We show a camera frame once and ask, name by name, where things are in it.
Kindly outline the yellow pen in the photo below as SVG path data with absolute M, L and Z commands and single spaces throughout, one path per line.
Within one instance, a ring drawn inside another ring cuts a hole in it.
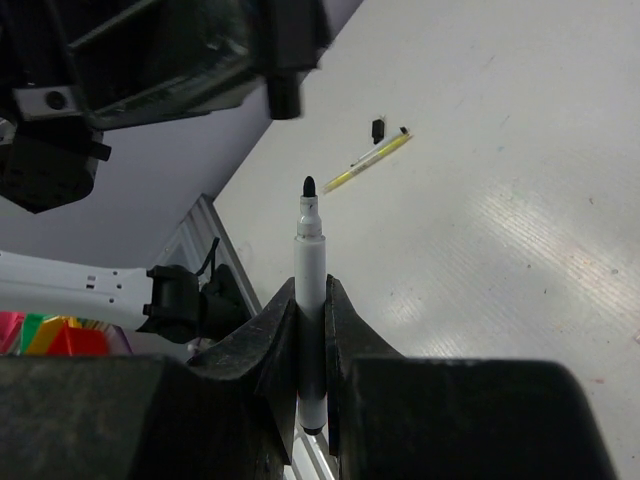
M 331 181 L 329 181 L 323 188 L 322 193 L 328 194 L 345 183 L 349 182 L 368 168 L 375 165 L 377 162 L 391 155 L 397 151 L 400 147 L 405 145 L 412 138 L 410 130 L 406 127 L 401 127 L 400 131 L 394 137 L 383 141 L 376 146 L 372 151 L 363 155 L 357 160 L 347 171 L 338 175 Z

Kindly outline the white pen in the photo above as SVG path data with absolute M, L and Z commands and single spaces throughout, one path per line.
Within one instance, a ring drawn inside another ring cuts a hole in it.
M 325 367 L 326 238 L 315 181 L 305 178 L 294 238 L 294 288 L 298 331 L 298 416 L 315 436 L 327 423 Z

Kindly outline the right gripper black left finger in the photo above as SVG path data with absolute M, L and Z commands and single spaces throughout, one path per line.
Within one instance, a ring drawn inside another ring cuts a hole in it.
M 296 411 L 296 307 L 262 312 L 188 363 L 5 356 L 5 479 L 280 479 Z

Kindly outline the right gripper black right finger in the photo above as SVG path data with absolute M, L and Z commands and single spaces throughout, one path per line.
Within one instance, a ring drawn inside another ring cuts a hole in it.
M 612 479 L 587 398 L 550 361 L 406 357 L 326 283 L 329 450 L 344 479 Z

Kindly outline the black pen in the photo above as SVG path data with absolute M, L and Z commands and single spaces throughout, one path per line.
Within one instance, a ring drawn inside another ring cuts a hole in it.
M 331 44 L 328 16 L 319 0 L 269 1 L 267 13 L 269 113 L 273 120 L 291 120 L 302 114 L 299 77 L 318 67 Z

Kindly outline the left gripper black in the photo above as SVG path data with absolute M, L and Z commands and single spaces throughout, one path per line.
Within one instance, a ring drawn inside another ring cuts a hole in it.
M 275 1 L 4 1 L 1 196 L 39 214 L 86 198 L 105 131 L 242 105 Z

